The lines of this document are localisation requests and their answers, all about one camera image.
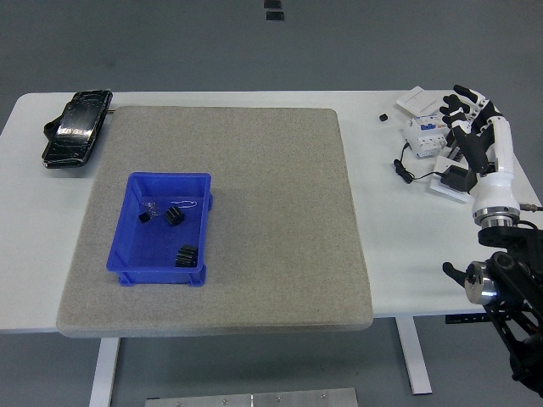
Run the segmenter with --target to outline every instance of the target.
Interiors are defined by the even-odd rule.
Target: white electrical box
[[[409,120],[402,135],[409,142],[413,153],[422,159],[441,152],[447,144],[445,138],[448,132],[449,128],[444,123],[443,116],[431,114]]]

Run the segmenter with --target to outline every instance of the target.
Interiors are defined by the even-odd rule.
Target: blue plastic bin
[[[205,283],[205,232],[213,204],[209,174],[160,174],[135,172],[128,177],[125,199],[109,252],[107,269],[119,275],[121,286],[134,284]],[[149,221],[138,216],[155,204]],[[164,212],[177,206],[184,221],[172,226]],[[195,267],[176,267],[183,245],[198,248]]]

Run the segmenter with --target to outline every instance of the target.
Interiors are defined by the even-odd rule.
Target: gray floor
[[[28,92],[460,83],[509,119],[516,155],[543,199],[543,3],[283,0],[284,22],[266,21],[262,3],[2,0],[0,126]],[[377,320],[364,332],[123,340],[112,405],[323,387],[355,387],[364,406],[540,404],[511,380],[488,324],[416,323],[432,395],[411,396],[394,321]],[[88,405],[97,354],[93,340],[0,336],[0,404]]]

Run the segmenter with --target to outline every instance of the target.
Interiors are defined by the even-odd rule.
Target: white robotic hand
[[[509,122],[480,93],[459,85],[453,89],[456,94],[445,96],[447,105],[439,111],[469,165],[473,219],[483,228],[515,225],[520,208],[512,194],[514,155]]]

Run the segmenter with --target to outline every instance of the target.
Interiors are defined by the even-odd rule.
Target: metal plate
[[[234,394],[227,396],[148,399],[145,407],[358,407],[354,388],[305,392]]]

